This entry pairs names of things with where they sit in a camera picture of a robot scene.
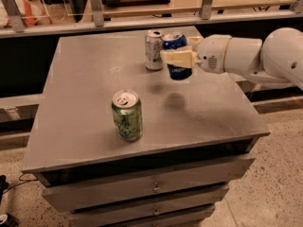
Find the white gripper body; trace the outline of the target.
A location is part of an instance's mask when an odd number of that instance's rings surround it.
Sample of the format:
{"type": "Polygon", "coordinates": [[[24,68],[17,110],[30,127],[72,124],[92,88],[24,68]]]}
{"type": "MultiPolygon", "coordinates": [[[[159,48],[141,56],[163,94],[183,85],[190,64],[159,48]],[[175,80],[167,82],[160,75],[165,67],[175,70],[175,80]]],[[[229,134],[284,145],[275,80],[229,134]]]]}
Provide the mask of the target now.
{"type": "Polygon", "coordinates": [[[197,64],[207,73],[222,74],[224,72],[224,57],[229,35],[211,35],[203,38],[197,45],[197,64]]]}

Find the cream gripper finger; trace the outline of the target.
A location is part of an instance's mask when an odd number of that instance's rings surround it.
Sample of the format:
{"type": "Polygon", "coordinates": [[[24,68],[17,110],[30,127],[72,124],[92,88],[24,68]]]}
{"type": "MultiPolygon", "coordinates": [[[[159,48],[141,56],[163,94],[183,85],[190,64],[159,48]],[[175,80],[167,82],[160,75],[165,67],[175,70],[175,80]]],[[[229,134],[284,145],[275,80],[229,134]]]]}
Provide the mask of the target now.
{"type": "Polygon", "coordinates": [[[165,64],[191,69],[198,61],[198,54],[191,46],[161,50],[160,57],[165,64]]]}
{"type": "Polygon", "coordinates": [[[191,46],[198,45],[204,39],[203,36],[189,36],[187,37],[187,44],[191,46]]]}

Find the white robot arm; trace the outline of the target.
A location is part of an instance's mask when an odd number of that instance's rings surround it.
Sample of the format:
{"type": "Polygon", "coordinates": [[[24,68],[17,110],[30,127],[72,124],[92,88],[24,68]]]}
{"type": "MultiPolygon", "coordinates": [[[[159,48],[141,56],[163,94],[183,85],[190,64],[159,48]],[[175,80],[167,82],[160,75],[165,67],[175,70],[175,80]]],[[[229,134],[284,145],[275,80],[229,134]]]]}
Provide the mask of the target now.
{"type": "Polygon", "coordinates": [[[190,44],[160,52],[164,63],[197,65],[207,73],[232,73],[267,88],[303,90],[303,32],[283,27],[265,40],[230,35],[191,37],[190,44]]]}

